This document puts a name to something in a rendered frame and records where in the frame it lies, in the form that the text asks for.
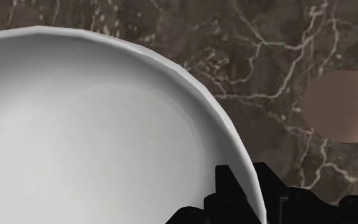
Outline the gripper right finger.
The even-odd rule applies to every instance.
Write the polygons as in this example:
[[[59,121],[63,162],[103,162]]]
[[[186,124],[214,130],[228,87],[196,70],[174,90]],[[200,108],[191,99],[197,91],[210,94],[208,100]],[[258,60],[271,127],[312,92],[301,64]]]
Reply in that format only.
[[[254,168],[269,224],[358,224],[358,195],[347,195],[332,206],[310,190],[286,186],[263,162]]]

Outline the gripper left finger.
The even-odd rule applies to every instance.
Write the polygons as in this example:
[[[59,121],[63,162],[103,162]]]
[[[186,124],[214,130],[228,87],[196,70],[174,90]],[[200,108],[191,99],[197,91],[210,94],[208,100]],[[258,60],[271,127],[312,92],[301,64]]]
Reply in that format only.
[[[206,196],[203,209],[178,209],[166,224],[261,224],[228,165],[215,168],[216,192]]]

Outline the white bowl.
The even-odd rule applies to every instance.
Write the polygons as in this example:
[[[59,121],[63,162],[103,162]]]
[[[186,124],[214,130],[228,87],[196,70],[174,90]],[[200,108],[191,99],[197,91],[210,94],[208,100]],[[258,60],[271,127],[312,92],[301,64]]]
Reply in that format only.
[[[0,224],[165,224],[219,164],[266,224],[233,122],[180,65],[81,29],[0,31]]]

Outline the brown egg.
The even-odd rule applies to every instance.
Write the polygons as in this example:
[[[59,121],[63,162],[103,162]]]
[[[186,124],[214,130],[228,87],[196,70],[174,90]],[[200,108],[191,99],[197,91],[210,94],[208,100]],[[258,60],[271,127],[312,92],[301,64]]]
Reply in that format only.
[[[358,71],[333,71],[310,82],[302,113],[318,134],[358,143]]]

